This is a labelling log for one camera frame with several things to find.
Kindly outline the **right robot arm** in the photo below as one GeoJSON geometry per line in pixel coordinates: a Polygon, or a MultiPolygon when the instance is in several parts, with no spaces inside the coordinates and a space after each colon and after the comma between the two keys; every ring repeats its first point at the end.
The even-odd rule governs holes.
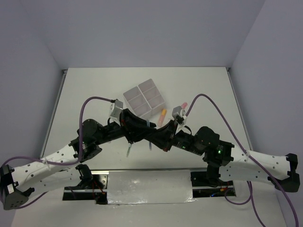
{"type": "Polygon", "coordinates": [[[277,190],[298,192],[300,176],[296,172],[295,154],[271,156],[242,149],[239,145],[220,140],[219,134],[203,126],[194,135],[170,121],[160,129],[153,129],[145,138],[153,145],[169,151],[172,147],[199,155],[207,163],[206,181],[211,185],[228,181],[256,181],[272,184],[277,190]]]}

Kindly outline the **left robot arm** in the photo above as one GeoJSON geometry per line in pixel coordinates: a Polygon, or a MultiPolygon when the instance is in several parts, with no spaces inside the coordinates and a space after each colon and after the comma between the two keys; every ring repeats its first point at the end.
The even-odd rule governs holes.
{"type": "Polygon", "coordinates": [[[86,161],[98,155],[101,144],[125,137],[130,143],[144,140],[157,131],[148,122],[124,109],[116,121],[103,126],[93,119],[85,120],[78,137],[62,149],[31,163],[0,168],[0,195],[4,210],[17,210],[30,205],[29,200],[42,197],[48,191],[62,187],[101,188],[86,161]]]}

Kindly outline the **blue highlighter pen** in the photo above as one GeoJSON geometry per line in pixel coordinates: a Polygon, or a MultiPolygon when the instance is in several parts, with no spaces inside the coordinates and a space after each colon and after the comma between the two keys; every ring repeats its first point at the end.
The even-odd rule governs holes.
{"type": "MultiPolygon", "coordinates": [[[[146,120],[147,123],[147,127],[150,128],[150,121],[149,119],[146,120]]],[[[149,150],[152,151],[152,143],[148,140],[149,143],[149,150]]]]}

